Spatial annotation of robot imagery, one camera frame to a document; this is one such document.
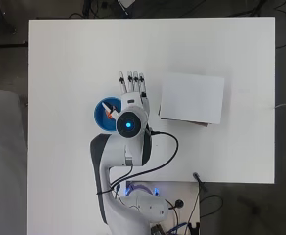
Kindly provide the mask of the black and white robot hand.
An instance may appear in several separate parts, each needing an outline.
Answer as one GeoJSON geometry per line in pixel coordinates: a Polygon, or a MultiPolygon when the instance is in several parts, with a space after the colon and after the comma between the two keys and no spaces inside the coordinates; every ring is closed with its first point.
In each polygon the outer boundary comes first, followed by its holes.
{"type": "Polygon", "coordinates": [[[146,116],[150,114],[149,99],[146,92],[145,77],[143,73],[129,70],[127,75],[119,72],[119,85],[121,90],[120,108],[111,102],[102,101],[100,106],[108,118],[117,119],[126,111],[138,110],[146,116]]]}

